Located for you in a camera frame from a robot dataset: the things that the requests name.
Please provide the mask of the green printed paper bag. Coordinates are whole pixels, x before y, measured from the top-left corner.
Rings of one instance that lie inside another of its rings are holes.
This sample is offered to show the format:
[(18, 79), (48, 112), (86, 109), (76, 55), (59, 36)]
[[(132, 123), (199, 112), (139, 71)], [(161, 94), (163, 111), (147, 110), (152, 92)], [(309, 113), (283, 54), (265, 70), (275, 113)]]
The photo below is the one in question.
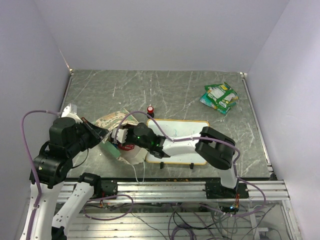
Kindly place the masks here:
[(124, 151), (118, 148), (118, 144), (114, 144), (112, 137), (116, 131), (116, 128), (120, 124), (120, 121), (129, 113), (128, 110), (122, 108), (119, 111), (109, 113), (102, 116), (93, 122), (94, 125), (107, 129), (109, 134), (102, 140), (101, 147), (115, 157), (118, 161), (130, 165), (135, 168), (136, 165), (142, 163), (143, 167), (146, 167), (145, 158), (147, 150), (134, 145), (134, 149), (130, 151)]

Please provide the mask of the teal snack packet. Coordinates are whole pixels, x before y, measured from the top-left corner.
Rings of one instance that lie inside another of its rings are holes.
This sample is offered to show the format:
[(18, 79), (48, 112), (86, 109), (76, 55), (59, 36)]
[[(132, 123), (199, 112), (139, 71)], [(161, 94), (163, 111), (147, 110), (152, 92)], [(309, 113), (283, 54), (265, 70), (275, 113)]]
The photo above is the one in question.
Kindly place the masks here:
[(210, 107), (210, 108), (212, 108), (212, 109), (220, 112), (220, 113), (223, 114), (223, 115), (226, 115), (226, 114), (230, 111), (230, 109), (231, 109), (230, 106), (228, 106), (227, 108), (224, 108), (224, 107), (222, 107), (222, 106), (220, 106), (220, 105), (215, 105), (214, 103), (212, 103), (212, 102), (207, 98), (207, 95), (208, 95), (207, 93), (204, 93), (204, 94), (200, 97), (199, 101), (200, 101), (202, 104), (204, 104), (204, 105), (206, 105), (206, 106), (208, 106), (208, 107)]

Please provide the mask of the green box snack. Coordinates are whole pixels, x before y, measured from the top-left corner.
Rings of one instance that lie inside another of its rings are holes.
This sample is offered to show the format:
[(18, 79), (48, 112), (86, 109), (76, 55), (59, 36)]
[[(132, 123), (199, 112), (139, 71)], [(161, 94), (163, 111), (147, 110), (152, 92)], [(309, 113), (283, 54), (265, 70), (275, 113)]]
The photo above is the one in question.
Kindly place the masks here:
[(227, 101), (236, 101), (239, 99), (236, 91), (226, 82), (219, 84), (205, 85), (204, 89), (207, 93), (207, 98), (218, 106), (219, 101), (225, 99)]

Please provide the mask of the yellow green snack packet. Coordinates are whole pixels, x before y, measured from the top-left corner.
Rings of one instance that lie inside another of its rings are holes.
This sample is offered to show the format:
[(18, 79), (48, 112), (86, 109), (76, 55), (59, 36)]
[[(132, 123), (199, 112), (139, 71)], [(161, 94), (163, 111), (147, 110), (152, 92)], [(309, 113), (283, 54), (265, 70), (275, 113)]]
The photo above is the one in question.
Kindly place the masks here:
[(218, 106), (224, 109), (227, 109), (229, 107), (232, 107), (236, 104), (236, 102), (234, 100), (226, 100), (226, 99), (222, 99), (218, 102)]

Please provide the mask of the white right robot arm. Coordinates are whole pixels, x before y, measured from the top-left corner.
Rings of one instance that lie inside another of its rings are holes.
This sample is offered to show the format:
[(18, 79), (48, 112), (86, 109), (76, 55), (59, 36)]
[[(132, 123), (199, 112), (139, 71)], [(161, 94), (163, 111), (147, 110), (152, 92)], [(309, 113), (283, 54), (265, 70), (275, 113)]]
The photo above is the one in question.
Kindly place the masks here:
[(205, 126), (190, 136), (170, 138), (158, 135), (144, 123), (135, 126), (117, 128), (111, 131), (111, 139), (116, 144), (135, 145), (157, 158), (172, 159), (179, 155), (197, 154), (212, 167), (220, 171), (220, 192), (226, 198), (238, 192), (238, 178), (233, 159), (236, 143), (230, 137)]

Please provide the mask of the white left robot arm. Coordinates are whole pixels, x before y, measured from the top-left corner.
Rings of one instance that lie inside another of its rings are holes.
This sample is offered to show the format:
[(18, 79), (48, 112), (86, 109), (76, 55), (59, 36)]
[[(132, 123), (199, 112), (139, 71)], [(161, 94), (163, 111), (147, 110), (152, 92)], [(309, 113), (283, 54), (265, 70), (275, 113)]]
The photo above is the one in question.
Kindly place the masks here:
[(59, 113), (49, 128), (49, 140), (35, 158), (30, 158), (30, 202), (22, 240), (65, 240), (72, 220), (91, 198), (103, 196), (99, 175), (83, 173), (65, 205), (55, 213), (59, 193), (68, 172), (75, 168), (73, 158), (97, 146), (110, 132), (76, 113)]

